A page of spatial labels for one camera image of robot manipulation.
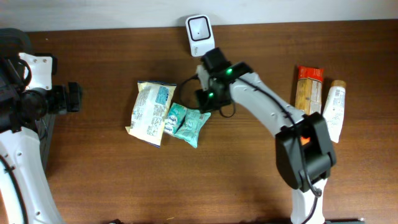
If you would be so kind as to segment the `small teal tissue pack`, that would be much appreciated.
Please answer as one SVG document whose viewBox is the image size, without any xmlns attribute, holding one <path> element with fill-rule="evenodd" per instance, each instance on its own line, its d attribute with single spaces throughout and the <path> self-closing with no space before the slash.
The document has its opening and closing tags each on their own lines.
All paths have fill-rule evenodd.
<svg viewBox="0 0 398 224">
<path fill-rule="evenodd" d="M 173 136 L 182 125 L 187 110 L 188 108 L 178 103 L 173 103 L 165 119 L 164 132 Z"/>
</svg>

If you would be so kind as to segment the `teal wipes packet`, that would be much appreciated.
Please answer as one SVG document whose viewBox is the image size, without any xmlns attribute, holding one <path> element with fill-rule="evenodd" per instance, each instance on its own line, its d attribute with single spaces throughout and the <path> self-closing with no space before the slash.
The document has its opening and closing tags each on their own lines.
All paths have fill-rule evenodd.
<svg viewBox="0 0 398 224">
<path fill-rule="evenodd" d="M 194 148 L 198 147 L 198 136 L 201 128 L 210 118 L 211 113 L 200 113 L 199 110 L 188 109 L 181 127 L 174 134 Z"/>
</svg>

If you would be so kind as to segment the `cream snack bag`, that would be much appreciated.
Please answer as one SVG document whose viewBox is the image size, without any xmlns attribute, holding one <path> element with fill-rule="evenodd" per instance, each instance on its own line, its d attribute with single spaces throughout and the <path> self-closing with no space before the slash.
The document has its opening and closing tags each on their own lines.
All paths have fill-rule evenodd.
<svg viewBox="0 0 398 224">
<path fill-rule="evenodd" d="M 131 113 L 129 135 L 160 147 L 176 84 L 138 81 L 138 94 Z"/>
</svg>

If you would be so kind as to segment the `orange spaghetti packet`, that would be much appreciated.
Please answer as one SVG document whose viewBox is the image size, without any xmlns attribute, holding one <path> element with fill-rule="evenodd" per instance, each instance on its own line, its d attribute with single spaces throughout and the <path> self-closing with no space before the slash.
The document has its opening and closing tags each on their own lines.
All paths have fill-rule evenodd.
<svg viewBox="0 0 398 224">
<path fill-rule="evenodd" d="M 305 114 L 321 113 L 323 69 L 298 66 L 295 107 Z"/>
</svg>

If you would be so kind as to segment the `white tube with tan cap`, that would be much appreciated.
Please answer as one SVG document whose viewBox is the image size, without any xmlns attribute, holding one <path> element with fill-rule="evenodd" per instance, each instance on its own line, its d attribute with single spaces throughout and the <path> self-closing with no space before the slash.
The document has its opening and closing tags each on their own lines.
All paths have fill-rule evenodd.
<svg viewBox="0 0 398 224">
<path fill-rule="evenodd" d="M 326 121 L 330 139 L 338 143 L 345 114 L 346 82 L 334 80 L 326 98 L 323 117 Z"/>
</svg>

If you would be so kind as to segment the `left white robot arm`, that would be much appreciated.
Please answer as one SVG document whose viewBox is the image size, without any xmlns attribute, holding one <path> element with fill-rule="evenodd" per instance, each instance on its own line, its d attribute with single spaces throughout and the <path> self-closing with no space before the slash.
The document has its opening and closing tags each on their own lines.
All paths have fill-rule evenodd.
<svg viewBox="0 0 398 224">
<path fill-rule="evenodd" d="M 1 57 L 1 196 L 9 223 L 63 223 L 40 155 L 50 137 L 47 115 L 76 113 L 82 89 L 77 82 L 53 85 L 57 58 L 18 53 Z"/>
</svg>

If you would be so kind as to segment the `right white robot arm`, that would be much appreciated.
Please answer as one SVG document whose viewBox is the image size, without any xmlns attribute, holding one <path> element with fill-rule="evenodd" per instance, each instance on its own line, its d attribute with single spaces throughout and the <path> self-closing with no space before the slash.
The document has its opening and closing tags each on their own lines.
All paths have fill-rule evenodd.
<svg viewBox="0 0 398 224">
<path fill-rule="evenodd" d="M 323 191 L 336 164 L 324 117 L 305 114 L 267 87 L 246 63 L 232 64 L 219 48 L 201 57 L 195 92 L 202 113 L 239 104 L 254 115 L 275 139 L 275 163 L 292 189 L 292 223 L 325 223 Z"/>
</svg>

